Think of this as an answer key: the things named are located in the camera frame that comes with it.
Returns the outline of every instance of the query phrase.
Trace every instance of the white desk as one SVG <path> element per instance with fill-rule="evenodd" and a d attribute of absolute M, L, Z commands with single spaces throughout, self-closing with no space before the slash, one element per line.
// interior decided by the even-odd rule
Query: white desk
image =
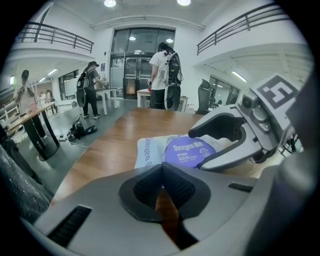
<path fill-rule="evenodd" d="M 150 97 L 151 92 L 148 89 L 138 90 L 136 92 L 138 98 L 138 108 L 143 108 L 145 106 L 146 97 Z M 183 102 L 181 112 L 186 112 L 188 98 L 185 96 L 180 96 L 180 101 Z"/>
<path fill-rule="evenodd" d="M 95 90 L 97 95 L 100 95 L 102 97 L 102 103 L 103 103 L 103 111 L 104 114 L 107 115 L 107 104 L 106 104 L 106 95 L 108 96 L 108 99 L 111 99 L 110 92 L 113 92 L 113 100 L 114 100 L 114 108 L 117 109 L 117 88 L 108 88 L 108 89 L 100 89 Z M 80 114 L 82 114 L 82 107 L 79 107 Z"/>

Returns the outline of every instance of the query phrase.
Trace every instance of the purple label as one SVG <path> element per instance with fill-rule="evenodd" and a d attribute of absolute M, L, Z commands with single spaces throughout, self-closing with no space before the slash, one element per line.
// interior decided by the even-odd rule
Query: purple label
<path fill-rule="evenodd" d="M 199 138 L 188 136 L 171 140 L 166 148 L 164 161 L 186 167 L 196 167 L 216 150 Z"/>

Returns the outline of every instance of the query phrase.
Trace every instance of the person wearing black cap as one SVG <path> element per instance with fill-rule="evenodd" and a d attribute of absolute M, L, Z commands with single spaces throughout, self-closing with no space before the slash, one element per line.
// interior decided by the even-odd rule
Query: person wearing black cap
<path fill-rule="evenodd" d="M 89 76 L 89 86 L 85 88 L 85 104 L 83 106 L 83 118 L 88 118 L 88 104 L 91 104 L 92 112 L 93 112 L 93 118 L 98 119 L 101 117 L 100 114 L 98 114 L 97 109 L 97 97 L 95 92 L 95 82 L 94 80 L 101 84 L 103 87 L 105 86 L 105 82 L 99 78 L 99 74 L 96 71 L 96 68 L 99 67 L 99 65 L 95 61 L 89 62 L 88 66 L 86 67 L 85 71 L 87 72 Z"/>
<path fill-rule="evenodd" d="M 13 93 L 13 100 L 18 105 L 20 117 L 29 114 L 31 112 L 31 105 L 37 104 L 38 98 L 35 95 L 33 88 L 28 80 L 29 70 L 24 70 L 21 75 L 21 83 L 16 85 L 16 90 Z M 32 122 L 39 134 L 43 139 L 47 138 L 45 130 L 41 125 L 39 116 L 36 115 L 32 118 Z"/>
<path fill-rule="evenodd" d="M 167 50 L 172 49 L 165 42 L 161 42 L 158 46 L 158 52 L 155 53 L 149 64 L 152 65 L 152 73 L 151 73 L 151 101 L 150 107 L 152 109 L 165 109 L 165 89 L 168 86 L 167 83 L 162 81 L 158 77 L 158 68 L 161 63 L 167 59 L 167 55 L 170 54 Z"/>

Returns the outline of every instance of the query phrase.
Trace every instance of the door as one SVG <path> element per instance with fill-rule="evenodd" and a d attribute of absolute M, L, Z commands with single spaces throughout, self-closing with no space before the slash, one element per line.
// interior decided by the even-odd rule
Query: door
<path fill-rule="evenodd" d="M 149 57 L 127 57 L 125 59 L 124 98 L 136 99 L 137 91 L 148 88 L 152 66 Z"/>

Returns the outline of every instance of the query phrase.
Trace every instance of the ceiling light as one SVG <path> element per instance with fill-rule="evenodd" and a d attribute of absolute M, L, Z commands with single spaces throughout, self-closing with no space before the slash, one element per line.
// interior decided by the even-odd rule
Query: ceiling light
<path fill-rule="evenodd" d="M 191 3 L 191 0 L 177 0 L 178 4 L 181 6 L 188 6 Z"/>
<path fill-rule="evenodd" d="M 54 72 L 56 72 L 58 69 L 54 69 L 54 70 L 52 70 L 49 74 L 48 74 L 48 76 L 50 76 L 52 73 L 54 73 Z"/>
<path fill-rule="evenodd" d="M 104 5 L 106 7 L 114 7 L 117 4 L 115 0 L 105 0 Z"/>
<path fill-rule="evenodd" d="M 236 75 L 238 78 L 240 78 L 242 81 L 247 82 L 246 79 L 244 79 L 241 75 L 239 75 L 237 72 L 231 71 L 232 74 Z"/>

